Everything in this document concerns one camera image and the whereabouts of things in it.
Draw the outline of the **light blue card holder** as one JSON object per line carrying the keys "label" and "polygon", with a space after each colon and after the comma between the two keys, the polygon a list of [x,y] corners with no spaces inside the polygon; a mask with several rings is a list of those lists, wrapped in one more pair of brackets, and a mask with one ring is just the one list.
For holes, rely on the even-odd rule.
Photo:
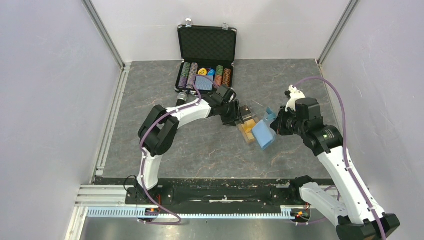
{"label": "light blue card holder", "polygon": [[277,134],[271,128],[271,124],[276,119],[276,113],[268,107],[262,120],[260,120],[251,130],[252,135],[262,150],[265,150],[275,141]]}

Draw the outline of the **clear box with gold cards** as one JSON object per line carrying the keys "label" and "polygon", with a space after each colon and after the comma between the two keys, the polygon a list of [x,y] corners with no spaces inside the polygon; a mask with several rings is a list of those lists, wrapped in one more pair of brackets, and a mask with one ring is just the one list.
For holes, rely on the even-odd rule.
{"label": "clear box with gold cards", "polygon": [[245,142],[250,145],[256,141],[253,135],[253,127],[259,122],[259,118],[250,105],[246,104],[240,107],[241,118],[243,123],[237,125]]}

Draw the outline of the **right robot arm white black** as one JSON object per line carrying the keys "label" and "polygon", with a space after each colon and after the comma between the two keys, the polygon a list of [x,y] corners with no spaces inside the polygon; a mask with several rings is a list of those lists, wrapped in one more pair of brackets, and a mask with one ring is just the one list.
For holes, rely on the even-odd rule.
{"label": "right robot arm white black", "polygon": [[339,239],[385,240],[400,226],[397,216],[386,213],[372,197],[348,156],[342,134],[335,126],[324,124],[315,98],[290,99],[270,126],[278,135],[300,136],[330,174],[342,202],[307,175],[290,182],[288,196],[295,204],[315,207],[335,226]]}

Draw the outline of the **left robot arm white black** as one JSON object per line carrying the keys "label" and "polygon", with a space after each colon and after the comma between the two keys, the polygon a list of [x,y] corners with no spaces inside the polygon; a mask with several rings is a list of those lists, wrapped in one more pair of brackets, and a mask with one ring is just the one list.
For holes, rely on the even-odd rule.
{"label": "left robot arm white black", "polygon": [[225,85],[217,90],[201,94],[192,102],[170,108],[156,105],[150,111],[138,131],[139,147],[142,152],[141,165],[136,178],[138,197],[145,204],[157,198],[155,186],[163,155],[173,145],[179,128],[194,121],[219,116],[225,126],[244,123],[237,94]]}

